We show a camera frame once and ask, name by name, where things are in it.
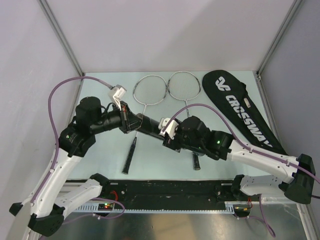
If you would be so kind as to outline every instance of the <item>white table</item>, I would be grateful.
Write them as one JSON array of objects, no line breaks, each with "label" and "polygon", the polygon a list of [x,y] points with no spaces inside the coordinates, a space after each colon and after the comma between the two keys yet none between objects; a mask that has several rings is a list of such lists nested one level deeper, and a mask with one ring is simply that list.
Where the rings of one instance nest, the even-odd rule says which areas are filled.
[{"label": "white table", "polygon": [[[133,88],[136,82],[146,75],[159,75],[166,82],[174,72],[95,72],[87,76],[96,77],[111,85],[122,85],[127,89],[123,101],[127,102],[134,113],[141,113],[144,106],[137,103],[133,98]],[[192,71],[202,82],[207,71]],[[246,89],[252,101],[261,112],[267,122],[267,116],[259,94],[259,90],[252,71],[230,71],[237,79],[246,84]],[[83,83],[79,101],[84,97],[95,96],[106,106],[110,99],[109,89],[104,85],[86,79]],[[197,98],[188,104],[203,103],[210,106],[214,104],[207,97],[204,90]],[[185,106],[183,101],[173,99],[169,94],[158,105],[148,106],[145,115],[160,121],[161,118],[170,118],[179,109]],[[229,132],[220,118],[211,110],[204,107],[190,108],[190,115],[200,118],[211,130]],[[187,117],[182,112],[177,118],[183,120]],[[242,134],[233,126],[235,133],[241,139],[246,140]],[[206,156],[199,157],[201,170],[193,170],[192,155],[189,151],[182,150],[177,153],[169,148],[163,147],[162,142],[153,137],[138,134],[137,145],[130,165],[129,174],[122,174],[122,168],[127,158],[130,145],[136,132],[123,134],[120,130],[104,132],[96,136],[96,143],[89,149],[83,160],[75,167],[69,175],[69,179],[87,179],[92,174],[100,173],[109,179],[164,179],[164,180],[222,180],[233,179],[236,175],[244,174],[250,176],[261,176],[267,173],[241,163],[229,160],[213,160]]]}]

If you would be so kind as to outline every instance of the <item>gray wall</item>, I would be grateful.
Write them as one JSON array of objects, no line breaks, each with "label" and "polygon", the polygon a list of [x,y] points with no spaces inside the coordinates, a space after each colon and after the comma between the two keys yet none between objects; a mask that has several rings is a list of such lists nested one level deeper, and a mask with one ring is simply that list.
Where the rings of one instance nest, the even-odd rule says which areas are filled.
[{"label": "gray wall", "polygon": [[[49,93],[76,72],[36,0],[2,1],[0,23],[0,239],[4,239],[14,220],[10,205],[30,194],[54,152]],[[68,83],[53,96],[58,132],[66,126],[76,85]]]},{"label": "gray wall", "polygon": [[[320,1],[307,0],[262,73],[287,152],[313,157],[320,175]],[[320,195],[319,184],[314,194]],[[320,200],[311,202],[318,225]]]}]

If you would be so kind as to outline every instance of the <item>badminton racket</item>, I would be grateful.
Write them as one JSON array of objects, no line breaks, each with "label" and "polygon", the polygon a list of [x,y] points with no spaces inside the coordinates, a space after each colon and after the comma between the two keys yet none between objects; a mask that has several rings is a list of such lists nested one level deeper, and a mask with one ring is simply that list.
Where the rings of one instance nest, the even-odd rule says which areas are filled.
[{"label": "badminton racket", "polygon": [[[134,99],[144,105],[142,115],[145,114],[147,106],[153,106],[161,103],[167,96],[167,84],[165,79],[158,75],[148,75],[141,78],[133,88]],[[123,174],[129,173],[130,164],[135,153],[138,132],[136,132],[133,142],[127,155]]]},{"label": "badminton racket", "polygon": [[[188,101],[195,99],[201,92],[199,80],[188,71],[177,71],[171,75],[168,81],[168,92],[176,100],[184,101],[188,105]],[[186,115],[189,118],[189,110],[186,109]],[[200,170],[198,155],[192,153],[193,169]]]}]

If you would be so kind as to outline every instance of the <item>robotic arm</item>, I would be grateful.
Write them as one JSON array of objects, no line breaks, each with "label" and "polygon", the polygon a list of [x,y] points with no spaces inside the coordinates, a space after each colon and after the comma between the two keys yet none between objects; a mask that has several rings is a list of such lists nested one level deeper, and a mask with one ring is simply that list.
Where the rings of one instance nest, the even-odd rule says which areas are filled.
[{"label": "robotic arm", "polygon": [[[26,203],[31,202],[28,224],[30,230],[51,236],[76,208],[110,192],[109,180],[97,173],[78,189],[58,197],[70,172],[96,142],[95,135],[116,128],[125,134],[138,131],[150,135],[161,140],[163,146],[177,152],[187,149],[199,156],[207,155],[214,160],[228,159],[272,174],[258,177],[236,176],[231,188],[236,198],[243,195],[284,193],[287,198],[298,203],[309,204],[311,201],[313,178],[269,157],[283,158],[315,174],[312,159],[307,155],[302,154],[299,158],[284,156],[249,143],[245,143],[247,148],[244,148],[231,134],[210,130],[195,116],[182,122],[174,119],[167,126],[169,118],[157,122],[140,113],[133,114],[124,101],[117,100],[114,106],[111,111],[106,110],[102,113],[100,100],[96,97],[86,97],[76,107],[75,117],[59,137],[59,152],[54,169],[51,169],[52,157],[34,191],[25,201],[14,203],[10,208],[10,212],[16,216]],[[254,150],[266,155],[257,154]]]}]

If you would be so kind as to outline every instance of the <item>black racket grip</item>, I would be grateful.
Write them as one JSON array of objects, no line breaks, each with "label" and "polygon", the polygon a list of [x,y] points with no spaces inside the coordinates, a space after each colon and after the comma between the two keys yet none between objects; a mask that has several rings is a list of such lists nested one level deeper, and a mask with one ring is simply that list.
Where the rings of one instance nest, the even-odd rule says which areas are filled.
[{"label": "black racket grip", "polygon": [[131,160],[132,160],[132,157],[134,156],[134,152],[135,152],[135,149],[136,149],[136,143],[137,143],[137,137],[134,137],[133,142],[132,142],[131,147],[130,147],[130,150],[129,150],[129,153],[128,153],[128,156],[126,157],[123,170],[122,170],[123,174],[128,174],[129,173]]},{"label": "black racket grip", "polygon": [[200,167],[198,155],[195,153],[192,153],[192,159],[193,159],[193,170],[200,170],[201,167]]}]

